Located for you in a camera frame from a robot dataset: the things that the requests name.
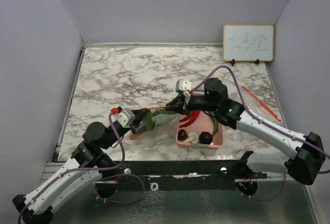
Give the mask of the green leaf vegetable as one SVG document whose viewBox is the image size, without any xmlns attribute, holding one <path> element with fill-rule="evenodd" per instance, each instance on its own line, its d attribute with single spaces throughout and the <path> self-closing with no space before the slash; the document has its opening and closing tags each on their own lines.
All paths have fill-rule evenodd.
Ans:
<svg viewBox="0 0 330 224">
<path fill-rule="evenodd" d="M 171 112 L 165 110 L 165 108 L 149 109 L 142 122 L 147 131 L 151 131 L 167 123 L 168 115 L 170 114 Z"/>
</svg>

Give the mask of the clear orange-zip bag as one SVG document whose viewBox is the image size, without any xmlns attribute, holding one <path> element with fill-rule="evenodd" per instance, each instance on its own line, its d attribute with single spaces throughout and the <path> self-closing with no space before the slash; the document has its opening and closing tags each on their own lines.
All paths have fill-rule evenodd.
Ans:
<svg viewBox="0 0 330 224">
<path fill-rule="evenodd" d="M 245 86 L 240 87 L 242 96 L 247 107 L 267 120 L 274 123 L 281 124 L 281 118 L 269 108 L 263 101 L 261 101 L 254 93 L 248 90 Z"/>
<path fill-rule="evenodd" d="M 181 115 L 179 113 L 168 111 L 165 107 L 153 107 L 146 109 L 147 113 L 138 126 L 136 133 L 129 135 L 130 140 L 146 140 L 159 136 L 170 123 Z"/>
</svg>

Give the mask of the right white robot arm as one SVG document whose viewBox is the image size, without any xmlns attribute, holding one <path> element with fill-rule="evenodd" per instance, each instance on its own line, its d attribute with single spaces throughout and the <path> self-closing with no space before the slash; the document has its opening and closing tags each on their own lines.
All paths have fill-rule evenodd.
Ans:
<svg viewBox="0 0 330 224">
<path fill-rule="evenodd" d="M 193 111 L 212 112 L 223 126 L 251 134 L 278 149 L 277 153 L 247 151 L 237 165 L 237 173 L 249 178 L 254 173 L 286 174 L 297 182 L 312 185 L 325 161 L 321 138 L 289 131 L 250 111 L 229 98 L 227 86 L 218 78 L 204 83 L 203 95 L 190 94 L 191 82 L 176 83 L 178 95 L 166 104 L 167 111 L 189 115 Z"/>
</svg>

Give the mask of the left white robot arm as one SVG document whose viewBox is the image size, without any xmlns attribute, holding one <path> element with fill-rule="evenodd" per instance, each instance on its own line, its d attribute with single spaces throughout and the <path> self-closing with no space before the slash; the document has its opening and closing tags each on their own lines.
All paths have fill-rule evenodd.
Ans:
<svg viewBox="0 0 330 224">
<path fill-rule="evenodd" d="M 83 141 L 60 169 L 31 193 L 13 198 L 18 223 L 50 223 L 56 209 L 86 184 L 116 177 L 126 159 L 122 137 L 136 131 L 148 112 L 147 108 L 117 107 L 109 114 L 109 127 L 101 122 L 91 123 Z"/>
</svg>

